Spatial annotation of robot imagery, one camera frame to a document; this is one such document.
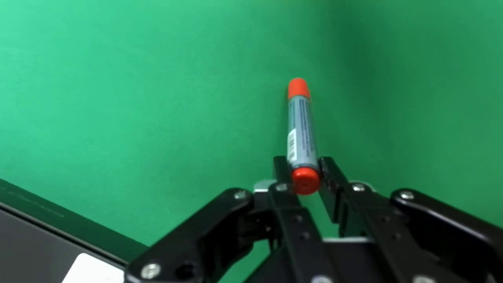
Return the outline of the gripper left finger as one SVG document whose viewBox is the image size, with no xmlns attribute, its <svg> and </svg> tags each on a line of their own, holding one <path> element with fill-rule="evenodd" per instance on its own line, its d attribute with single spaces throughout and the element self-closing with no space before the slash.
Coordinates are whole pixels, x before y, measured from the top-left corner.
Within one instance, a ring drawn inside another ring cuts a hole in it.
<svg viewBox="0 0 503 283">
<path fill-rule="evenodd" d="M 238 283 L 329 283 L 329 258 L 290 166 L 284 156 L 273 165 L 268 189 L 225 190 L 133 260 L 125 283 L 217 283 L 265 239 L 269 256 Z"/>
</svg>

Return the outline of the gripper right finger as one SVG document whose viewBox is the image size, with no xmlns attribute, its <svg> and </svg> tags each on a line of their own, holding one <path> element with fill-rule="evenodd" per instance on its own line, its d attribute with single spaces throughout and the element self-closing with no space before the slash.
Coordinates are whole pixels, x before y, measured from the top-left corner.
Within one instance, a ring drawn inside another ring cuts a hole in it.
<svg viewBox="0 0 503 283">
<path fill-rule="evenodd" d="M 392 283 L 503 283 L 503 228 L 414 189 L 380 195 L 331 157 L 319 164 L 338 236 L 367 238 Z"/>
</svg>

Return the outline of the grey marker with orange cap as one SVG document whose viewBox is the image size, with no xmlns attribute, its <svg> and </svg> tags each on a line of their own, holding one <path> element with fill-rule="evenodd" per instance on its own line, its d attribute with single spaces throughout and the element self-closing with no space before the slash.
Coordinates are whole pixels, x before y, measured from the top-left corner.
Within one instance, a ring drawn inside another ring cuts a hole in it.
<svg viewBox="0 0 503 283">
<path fill-rule="evenodd" d="M 312 195 L 320 187 L 318 151 L 314 138 L 311 94 L 307 82 L 294 78 L 287 90 L 287 161 L 291 167 L 294 191 Z"/>
</svg>

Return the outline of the white paper sheet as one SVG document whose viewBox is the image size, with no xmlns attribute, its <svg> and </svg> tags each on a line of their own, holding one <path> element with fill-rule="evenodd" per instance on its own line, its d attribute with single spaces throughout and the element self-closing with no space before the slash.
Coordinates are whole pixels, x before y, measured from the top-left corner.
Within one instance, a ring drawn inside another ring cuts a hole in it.
<svg viewBox="0 0 503 283">
<path fill-rule="evenodd" d="M 81 253 L 61 283 L 124 283 L 124 272 L 105 261 Z"/>
</svg>

